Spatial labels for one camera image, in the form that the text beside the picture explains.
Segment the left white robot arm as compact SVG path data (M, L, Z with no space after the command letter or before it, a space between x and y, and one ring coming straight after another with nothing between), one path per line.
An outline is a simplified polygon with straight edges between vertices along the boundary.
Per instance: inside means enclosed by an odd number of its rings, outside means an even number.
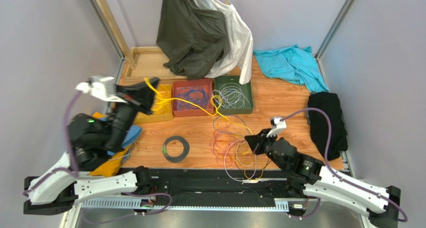
M154 188L150 170L135 170L101 178L86 178L90 173L123 151L125 141L138 113L151 115L158 77L119 85L110 76L94 75L76 86L77 95L89 94L113 103L105 120L79 113L65 114L63 125L66 151L43 175L24 180L25 215L53 216L69 211L87 200L113 194L148 195Z

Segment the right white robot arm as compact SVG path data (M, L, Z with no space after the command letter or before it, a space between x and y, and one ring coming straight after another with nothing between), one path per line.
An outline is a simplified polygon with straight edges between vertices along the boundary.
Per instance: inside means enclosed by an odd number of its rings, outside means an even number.
M266 155L287 178L285 192L292 197L324 199L356 211L377 228L398 227L401 190L379 187L346 175L310 155L298 152L284 138L269 136L271 129L244 137L252 153Z

